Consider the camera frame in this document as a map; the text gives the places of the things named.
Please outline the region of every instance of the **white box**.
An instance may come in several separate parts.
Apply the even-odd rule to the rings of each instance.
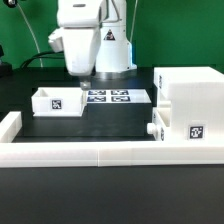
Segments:
[[[158,141],[220,141],[224,76],[209,67],[155,68],[157,107],[148,126]]]
[[[86,95],[81,88],[38,88],[32,96],[34,116],[82,116]]]

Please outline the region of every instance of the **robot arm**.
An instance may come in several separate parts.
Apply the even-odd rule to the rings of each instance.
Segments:
[[[59,29],[49,36],[54,51],[64,50],[70,75],[89,76],[100,47],[100,24],[107,17],[107,0],[58,0]]]

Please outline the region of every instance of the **open white box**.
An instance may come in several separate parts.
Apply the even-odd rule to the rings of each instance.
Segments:
[[[34,116],[82,116],[86,96],[81,88],[38,88],[32,96]]]

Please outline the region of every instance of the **black cable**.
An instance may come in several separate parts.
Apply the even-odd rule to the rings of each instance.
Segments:
[[[44,58],[44,59],[64,59],[64,57],[49,57],[49,56],[44,56],[44,55],[49,55],[49,54],[60,54],[63,52],[57,52],[55,53],[54,51],[45,51],[45,52],[41,52],[39,54],[34,55],[32,58],[24,61],[21,65],[20,68],[26,68],[28,67],[28,65],[36,59],[40,59],[40,58]]]
[[[40,59],[40,58],[43,58],[43,59],[64,59],[64,57],[46,57],[46,56],[35,57],[35,58],[31,58],[31,59],[25,61],[25,62],[20,66],[20,68],[27,68],[28,65],[29,65],[33,60]]]

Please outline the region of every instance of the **green wall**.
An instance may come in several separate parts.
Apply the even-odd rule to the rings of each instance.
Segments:
[[[20,5],[41,51],[50,50],[47,40],[57,27],[57,0],[26,0],[20,1]],[[128,37],[134,5],[135,0],[127,0]],[[223,22],[223,0],[139,0],[133,37],[135,62],[139,67],[210,65],[224,72]],[[37,53],[18,8],[9,9],[2,1],[0,43],[5,51],[3,60],[14,68]],[[44,65],[64,66],[64,62],[44,61]]]

